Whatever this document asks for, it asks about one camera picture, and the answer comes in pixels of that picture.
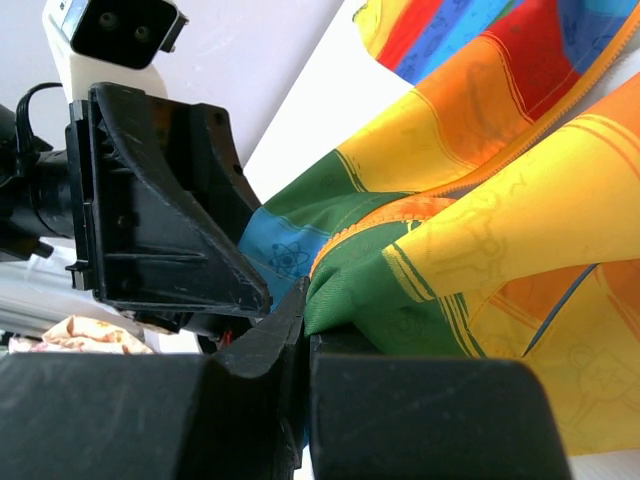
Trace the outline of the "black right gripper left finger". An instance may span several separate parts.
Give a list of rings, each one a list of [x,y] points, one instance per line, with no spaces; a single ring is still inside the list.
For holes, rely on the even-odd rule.
[[[5,479],[290,479],[308,345],[297,281],[210,355],[12,354],[1,361]]]

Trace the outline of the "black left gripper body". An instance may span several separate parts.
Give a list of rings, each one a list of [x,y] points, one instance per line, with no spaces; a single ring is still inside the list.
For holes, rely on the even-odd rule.
[[[46,238],[74,238],[67,152],[56,150],[33,132],[29,106],[40,83],[19,100],[17,110],[1,108],[1,260],[48,258]]]

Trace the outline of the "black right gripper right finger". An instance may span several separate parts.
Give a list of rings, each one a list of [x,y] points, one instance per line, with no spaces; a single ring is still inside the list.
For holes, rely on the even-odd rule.
[[[310,339],[319,479],[567,479],[543,387],[505,360],[385,356],[351,327]]]

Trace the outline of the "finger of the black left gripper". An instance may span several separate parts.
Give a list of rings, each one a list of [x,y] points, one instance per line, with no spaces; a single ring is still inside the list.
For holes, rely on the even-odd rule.
[[[181,187],[232,240],[261,206],[240,164],[230,116],[218,106],[151,99],[161,151]]]
[[[125,311],[261,316],[265,280],[184,190],[161,151],[151,99],[98,83],[67,132],[76,289]]]

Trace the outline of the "rainbow striped hooded jacket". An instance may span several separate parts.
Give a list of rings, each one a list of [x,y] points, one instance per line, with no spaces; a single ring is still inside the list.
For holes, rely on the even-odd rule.
[[[363,44],[411,89],[258,209],[240,251],[308,334],[504,358],[572,455],[639,445],[635,1],[369,1]]]

